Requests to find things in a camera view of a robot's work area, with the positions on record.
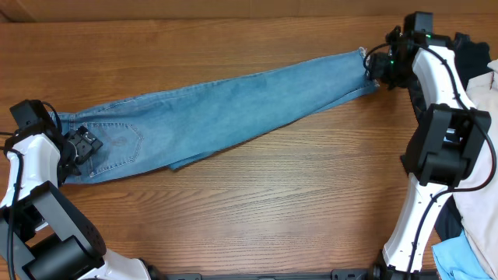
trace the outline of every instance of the wire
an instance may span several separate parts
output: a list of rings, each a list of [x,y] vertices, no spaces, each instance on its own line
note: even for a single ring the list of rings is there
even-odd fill
[[[55,115],[55,121],[57,122],[57,129],[59,130],[59,132],[61,132],[61,133],[62,133],[62,123],[61,123],[61,118],[59,117],[59,114],[57,114],[57,111],[54,109],[54,107],[53,107],[50,103],[48,103],[48,102],[46,102],[46,101],[42,101],[41,103],[42,103],[43,105],[46,105],[46,106],[50,107],[50,108],[51,108],[51,110],[52,110],[52,112],[54,112],[54,115]]]
[[[461,101],[460,93],[458,93],[457,83],[456,83],[456,80],[454,78],[453,72],[451,71],[450,65],[448,65],[446,59],[442,58],[436,51],[433,51],[430,48],[423,46],[421,44],[416,44],[416,43],[411,43],[411,42],[393,42],[391,44],[384,43],[384,44],[381,44],[381,45],[374,47],[371,51],[369,51],[365,55],[365,58],[363,59],[363,66],[365,67],[366,70],[371,71],[370,68],[368,67],[368,65],[366,65],[366,60],[374,51],[380,49],[381,47],[387,47],[387,46],[391,46],[391,45],[402,45],[402,44],[407,44],[407,45],[412,45],[413,47],[422,48],[423,50],[430,52],[432,55],[434,55],[437,59],[439,59],[441,61],[441,63],[444,65],[444,67],[446,68],[446,70],[450,76],[451,86],[453,87],[454,98],[457,100],[458,105],[460,105],[460,107],[467,113],[470,120],[474,123],[474,125],[477,127],[479,132],[482,134],[482,136],[484,137],[484,139],[488,143],[489,151],[491,152],[491,171],[489,172],[489,176],[486,178],[486,180],[484,182],[482,182],[482,184],[480,184],[477,187],[470,187],[470,188],[465,188],[465,189],[448,189],[446,191],[441,191],[439,194],[434,195],[434,197],[432,197],[432,199],[430,200],[429,204],[427,205],[426,210],[422,214],[422,218],[420,219],[419,226],[417,227],[417,231],[415,234],[415,239],[413,240],[413,243],[412,243],[412,253],[410,254],[409,266],[408,266],[408,270],[406,271],[406,274],[405,274],[405,279],[408,279],[410,274],[411,274],[410,271],[412,270],[413,261],[415,259],[417,243],[419,242],[420,232],[422,231],[423,223],[424,223],[427,215],[429,214],[430,208],[432,207],[434,202],[436,202],[439,197],[441,197],[442,195],[445,195],[445,194],[456,193],[456,192],[479,191],[479,190],[483,189],[485,186],[487,186],[491,182],[491,180],[494,178],[495,173],[496,173],[496,151],[495,151],[493,142],[491,141],[491,138],[489,137],[488,133],[484,130],[484,128],[482,128],[481,123],[479,123],[478,120],[475,119],[474,115],[465,106],[463,101]]]
[[[14,195],[12,197],[12,204],[10,205],[9,212],[9,228],[7,231],[7,266],[9,268],[9,277],[11,280],[16,280],[16,271],[14,269],[14,222],[15,222],[15,212],[16,212],[16,203],[19,198],[19,193],[21,191],[21,179],[23,178],[23,154],[16,150],[10,149],[0,146],[0,150],[4,150],[7,152],[13,152],[17,155],[19,159],[19,169],[17,171],[16,182],[14,183]]]

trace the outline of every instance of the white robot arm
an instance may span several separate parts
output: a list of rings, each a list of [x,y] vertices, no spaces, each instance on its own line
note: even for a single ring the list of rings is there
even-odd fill
[[[369,75],[390,88],[410,89],[419,126],[402,156],[409,189],[395,231],[370,273],[376,280],[421,271],[437,216],[460,181],[472,173],[491,124],[489,113],[476,110],[465,94],[451,39],[432,33],[432,14],[407,16],[403,33],[396,26],[386,41],[381,46],[391,49],[372,55]]]

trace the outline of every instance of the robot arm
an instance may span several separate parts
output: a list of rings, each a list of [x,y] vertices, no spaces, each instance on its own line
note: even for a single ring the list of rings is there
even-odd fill
[[[77,165],[102,142],[84,127],[63,136],[39,100],[25,100],[11,112],[19,130],[5,141],[5,147],[22,154],[23,168],[19,169],[14,152],[6,153],[11,169],[0,204],[0,240],[7,240],[8,228],[13,226],[16,274],[22,280],[163,280],[154,267],[108,250],[96,227],[58,189],[69,174],[79,174]],[[16,219],[9,225],[4,213],[12,211],[19,171]],[[45,226],[54,233],[28,247],[25,242]],[[7,259],[7,248],[1,244],[0,254]]]
[[[372,56],[370,77],[389,83],[390,88],[408,87],[419,127],[413,135],[403,166],[409,175],[409,189],[395,231],[384,245],[377,262],[381,273],[375,278],[395,278],[422,268],[423,252],[442,206],[467,178],[475,165],[484,136],[468,118],[455,99],[450,74],[441,60],[423,45],[446,60],[451,70],[461,102],[470,108],[475,119],[487,131],[491,120],[488,112],[475,109],[467,97],[454,65],[454,52],[448,37],[432,33],[432,14],[416,12],[405,18],[404,32],[397,26],[386,36],[391,45],[387,54]],[[416,231],[423,213],[433,197],[442,193],[430,207],[423,221],[416,250],[412,256]],[[411,269],[410,258],[413,257]]]

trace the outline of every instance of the blue jeans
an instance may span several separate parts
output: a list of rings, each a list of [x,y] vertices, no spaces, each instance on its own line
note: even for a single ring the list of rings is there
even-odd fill
[[[363,49],[297,65],[59,114],[63,133],[83,125],[103,147],[68,183],[98,183],[182,167],[378,87]]]

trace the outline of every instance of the jeans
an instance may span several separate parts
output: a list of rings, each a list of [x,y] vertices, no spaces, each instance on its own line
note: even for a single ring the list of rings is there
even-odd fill
[[[297,65],[149,93],[76,114],[59,114],[63,133],[83,125],[103,142],[67,183],[99,183],[163,166],[176,169],[378,87],[364,49]]]

